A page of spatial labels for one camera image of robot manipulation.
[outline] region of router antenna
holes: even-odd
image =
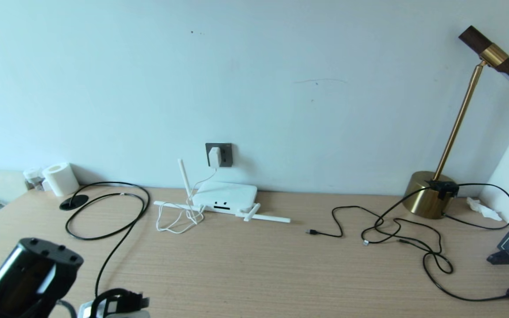
[[[188,194],[188,197],[191,197],[192,190],[190,189],[190,184],[188,183],[186,169],[184,169],[184,161],[182,161],[182,159],[178,159],[178,165],[180,165],[180,173],[182,173],[182,179],[184,179],[184,187],[186,188],[186,193]]]

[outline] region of white cable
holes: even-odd
[[[196,184],[192,187],[192,193],[194,193],[194,189],[196,189],[196,186],[199,185],[200,183],[203,183],[211,178],[213,178],[214,175],[216,175],[217,173],[217,169],[215,169],[215,171],[213,172],[213,174],[205,179],[205,180],[202,180],[202,181],[199,181],[199,182],[196,182]],[[166,226],[166,227],[160,227],[160,219],[162,217],[162,208],[164,207],[164,204],[166,203],[170,203],[170,202],[164,202],[163,204],[161,204],[159,207],[158,207],[158,219],[156,220],[156,230],[159,231],[159,232],[164,232],[164,231],[168,231],[170,233],[174,233],[174,234],[181,234],[181,233],[184,233],[186,232],[190,227],[194,226],[194,225],[197,225],[198,223],[200,223],[201,221],[204,220],[204,209],[205,207],[200,207],[200,211],[194,211],[191,207],[191,202],[192,202],[192,198],[194,197],[194,194],[190,194],[188,196],[188,198],[186,199],[186,206],[187,208],[184,206],[182,207],[181,205],[178,205],[178,204],[174,204],[175,206],[177,206],[178,208],[180,208],[180,214],[178,215],[178,218],[172,222],[170,225]],[[178,221],[180,221],[181,217],[182,217],[182,214],[186,212],[186,218],[188,218],[189,220],[191,220],[192,222],[191,223],[188,223],[188,226],[185,227],[183,230],[181,231],[176,231],[176,230],[172,230],[172,227],[178,223]],[[180,227],[180,226],[183,226],[185,225],[184,224],[180,224],[180,225],[176,225],[174,227]]]

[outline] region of brass lamp base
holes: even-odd
[[[429,187],[428,181],[433,178],[434,174],[435,173],[431,171],[415,172],[410,178],[410,183],[408,183],[408,189],[406,189],[405,195]],[[452,182],[453,180],[445,175],[440,175],[439,181]],[[427,189],[411,196],[408,200],[404,201],[403,205],[415,215],[427,219],[441,219],[443,213],[447,211],[453,197],[451,193],[447,193],[443,199],[439,199],[438,196],[438,191]]]

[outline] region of wooden desk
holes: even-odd
[[[119,188],[95,187],[96,197]],[[182,189],[150,189],[152,201],[184,200]],[[204,222],[184,234],[159,233],[158,211],[151,205],[109,262],[100,290],[127,288],[150,297],[152,317],[509,317],[509,300],[471,303],[441,292],[422,269],[423,252],[398,242],[362,245],[360,232],[374,217],[357,209],[339,211],[346,237],[305,234],[306,229],[337,232],[330,210],[355,204],[384,211],[397,197],[307,193],[259,193],[261,213],[291,217],[291,224],[206,213]],[[85,258],[66,300],[76,308],[93,300],[95,277],[122,234],[85,242],[64,230],[72,212],[58,209],[52,193],[30,191],[0,211],[0,265],[17,241],[38,237],[65,244]],[[81,235],[109,233],[131,221],[140,202],[112,197],[79,215],[72,224]],[[467,212],[464,200],[451,207],[466,220],[492,225]],[[485,298],[509,288],[509,266],[492,266],[485,258],[497,251],[506,231],[487,231],[449,219],[420,219],[400,206],[401,216],[432,225],[444,236],[445,255],[455,273],[434,276],[459,295]],[[405,225],[403,235],[436,244],[429,231]],[[62,317],[65,310],[56,309]]]

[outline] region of wall outlet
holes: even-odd
[[[209,151],[213,147],[219,147],[221,149],[221,164],[220,167],[231,167],[233,165],[233,144],[231,143],[206,143],[205,153],[208,157],[209,165]]]

